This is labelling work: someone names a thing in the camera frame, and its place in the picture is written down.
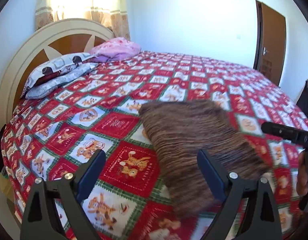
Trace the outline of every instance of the brown door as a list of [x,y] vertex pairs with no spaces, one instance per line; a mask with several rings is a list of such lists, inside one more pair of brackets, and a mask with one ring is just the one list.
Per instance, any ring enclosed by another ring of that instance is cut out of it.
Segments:
[[271,80],[275,85],[279,85],[286,41],[285,17],[277,11],[268,7],[264,3],[259,5],[259,60],[256,67],[264,76]]

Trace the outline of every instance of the bed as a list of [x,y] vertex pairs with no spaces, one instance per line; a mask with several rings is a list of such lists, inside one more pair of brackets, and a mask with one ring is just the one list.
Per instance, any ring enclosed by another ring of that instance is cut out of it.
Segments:
[[[6,68],[0,85],[0,126],[7,123],[1,148],[19,219],[36,177],[59,179],[102,149],[105,167],[82,207],[103,239],[200,239],[218,207],[177,220],[138,109],[150,100],[210,99],[227,111],[231,124],[270,165],[266,175],[283,235],[288,236],[300,216],[296,178],[302,149],[263,134],[260,126],[272,121],[308,130],[308,119],[261,73],[209,57],[142,51],[129,60],[99,64],[46,98],[19,100],[36,66],[110,38],[113,33],[98,23],[59,21],[36,32]],[[136,165],[126,165],[135,159]],[[98,204],[111,210],[105,223]],[[57,200],[56,207],[67,237],[74,238]],[[241,219],[239,212],[228,239],[235,236]]]

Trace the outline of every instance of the door handle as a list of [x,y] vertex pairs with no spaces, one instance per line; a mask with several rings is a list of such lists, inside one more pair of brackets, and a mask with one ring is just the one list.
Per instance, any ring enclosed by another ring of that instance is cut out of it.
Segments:
[[265,56],[265,54],[268,53],[268,52],[269,52],[269,51],[267,50],[267,48],[264,47],[264,49],[263,49],[263,56]]

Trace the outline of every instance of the metal screw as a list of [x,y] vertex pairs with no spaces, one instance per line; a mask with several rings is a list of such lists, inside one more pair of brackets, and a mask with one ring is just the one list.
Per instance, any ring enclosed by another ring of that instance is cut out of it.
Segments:
[[43,179],[41,177],[38,177],[35,179],[35,183],[36,184],[40,184],[43,181]]
[[230,172],[229,176],[231,179],[237,179],[239,177],[236,172]]
[[65,179],[72,179],[74,177],[74,175],[73,175],[73,173],[69,172],[69,173],[66,173],[64,177],[65,177]]
[[261,179],[260,179],[260,181],[262,182],[262,183],[267,183],[267,178],[265,178],[265,177],[262,177]]

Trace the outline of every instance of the door frame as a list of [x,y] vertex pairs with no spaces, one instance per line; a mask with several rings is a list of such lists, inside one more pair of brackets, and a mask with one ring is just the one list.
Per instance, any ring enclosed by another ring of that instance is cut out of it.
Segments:
[[262,18],[262,3],[258,0],[256,2],[256,12],[258,16],[258,30],[257,30],[257,41],[256,41],[256,51],[255,51],[255,59],[253,69],[260,71],[260,56],[261,56],[261,44],[263,41],[263,18]]
[[[255,51],[255,58],[254,58],[254,65],[253,69],[260,71],[260,58],[262,56],[262,47],[261,44],[263,44],[263,16],[262,16],[262,2],[255,0],[256,2],[256,11],[257,11],[257,43],[256,43],[256,51]],[[285,44],[284,44],[284,55],[283,55],[283,62],[282,62],[282,72],[281,77],[283,73],[283,67],[285,62],[285,55],[286,55],[286,20],[285,20]]]

